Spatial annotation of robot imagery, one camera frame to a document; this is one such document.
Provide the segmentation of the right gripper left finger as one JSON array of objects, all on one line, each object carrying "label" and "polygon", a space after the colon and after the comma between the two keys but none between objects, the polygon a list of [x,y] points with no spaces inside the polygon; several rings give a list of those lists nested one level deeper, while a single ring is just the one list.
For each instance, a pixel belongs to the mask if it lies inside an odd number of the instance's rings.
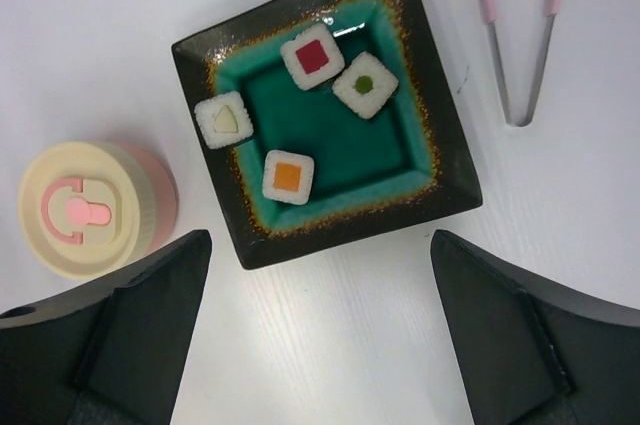
[{"label": "right gripper left finger", "polygon": [[212,252],[194,230],[1,315],[4,424],[168,424]]}]

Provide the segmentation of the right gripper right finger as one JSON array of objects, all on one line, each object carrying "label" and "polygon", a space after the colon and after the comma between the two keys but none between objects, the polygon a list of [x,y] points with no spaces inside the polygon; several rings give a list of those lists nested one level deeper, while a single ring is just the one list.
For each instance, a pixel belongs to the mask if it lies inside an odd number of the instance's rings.
[{"label": "right gripper right finger", "polygon": [[430,253],[475,423],[638,423],[638,310],[450,231],[434,233]]}]

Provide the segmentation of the cream lid with pink handle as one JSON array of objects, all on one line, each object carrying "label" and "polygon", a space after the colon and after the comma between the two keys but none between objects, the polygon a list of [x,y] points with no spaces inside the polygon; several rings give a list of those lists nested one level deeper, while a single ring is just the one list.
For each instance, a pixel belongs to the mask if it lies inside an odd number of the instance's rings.
[{"label": "cream lid with pink handle", "polygon": [[18,192],[25,239],[54,272],[89,279],[137,261],[156,231],[151,179],[119,144],[65,142],[37,156]]}]

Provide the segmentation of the pink round lunch box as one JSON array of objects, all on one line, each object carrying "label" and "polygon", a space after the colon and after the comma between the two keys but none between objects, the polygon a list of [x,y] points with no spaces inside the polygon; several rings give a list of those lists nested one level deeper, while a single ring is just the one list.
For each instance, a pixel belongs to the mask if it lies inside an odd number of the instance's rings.
[{"label": "pink round lunch box", "polygon": [[178,212],[175,183],[170,169],[155,155],[132,143],[117,142],[117,145],[134,157],[151,181],[156,222],[153,238],[145,251],[150,254],[161,248],[174,230]]}]

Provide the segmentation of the pink handled metal tongs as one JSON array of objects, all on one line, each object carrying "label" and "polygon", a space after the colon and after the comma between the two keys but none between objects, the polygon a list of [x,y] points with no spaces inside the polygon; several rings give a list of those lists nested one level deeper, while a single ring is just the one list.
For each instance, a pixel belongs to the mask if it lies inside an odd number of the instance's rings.
[{"label": "pink handled metal tongs", "polygon": [[479,0],[505,122],[529,126],[562,0]]}]

